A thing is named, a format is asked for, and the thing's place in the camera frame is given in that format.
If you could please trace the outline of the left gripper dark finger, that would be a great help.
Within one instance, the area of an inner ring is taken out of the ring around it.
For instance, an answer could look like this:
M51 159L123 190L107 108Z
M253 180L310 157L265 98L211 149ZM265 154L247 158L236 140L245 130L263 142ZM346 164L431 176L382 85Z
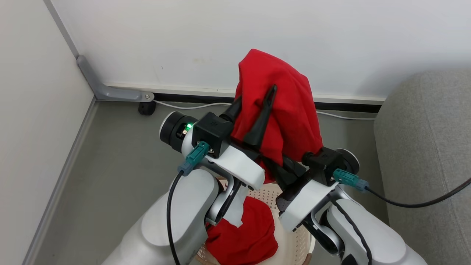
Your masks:
M254 150L260 150L266 127L269 124L269 118L271 111L274 106L275 98L277 94L277 85L273 85L265 94L262 101L261 111L255 120L250 131L244 136L244 143L250 146Z
M242 96L239 96L234 102L219 116L220 118L234 123L242 110Z

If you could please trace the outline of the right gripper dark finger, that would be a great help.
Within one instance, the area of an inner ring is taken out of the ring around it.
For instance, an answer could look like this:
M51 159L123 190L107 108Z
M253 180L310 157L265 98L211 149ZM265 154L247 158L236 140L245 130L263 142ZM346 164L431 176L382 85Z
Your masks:
M311 180L308 173L302 176L295 176L294 174L286 173L276 176L276 183L281 188L281 194L276 198L276 206L278 210L284 212L287 210L290 203L296 198L303 187Z
M283 168L287 172L294 174L296 177L303 176L307 171L302 164L289 157L283 157Z

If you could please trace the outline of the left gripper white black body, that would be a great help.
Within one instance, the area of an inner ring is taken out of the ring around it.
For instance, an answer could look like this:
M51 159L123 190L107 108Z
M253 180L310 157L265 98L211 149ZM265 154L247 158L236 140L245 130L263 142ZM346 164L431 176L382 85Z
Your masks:
M175 111L160 126L160 140L184 156L184 176L203 165L258 190L265 181L264 170L241 149L230 145L228 138L222 139L222 131L230 126L229 121L212 112L197 120Z

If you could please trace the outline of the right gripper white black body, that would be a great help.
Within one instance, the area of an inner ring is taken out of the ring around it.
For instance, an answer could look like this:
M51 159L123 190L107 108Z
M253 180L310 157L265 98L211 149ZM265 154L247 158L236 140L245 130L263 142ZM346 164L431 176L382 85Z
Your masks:
M296 230L300 225L320 230L314 220L316 213L328 203L329 198L346 198L343 184L349 179L340 173L356 174L360 163L353 153L346 149L320 149L318 152L306 152L301 163L311 180L303 187L284 212L280 211L279 221L285 230ZM289 173L279 168L279 176Z

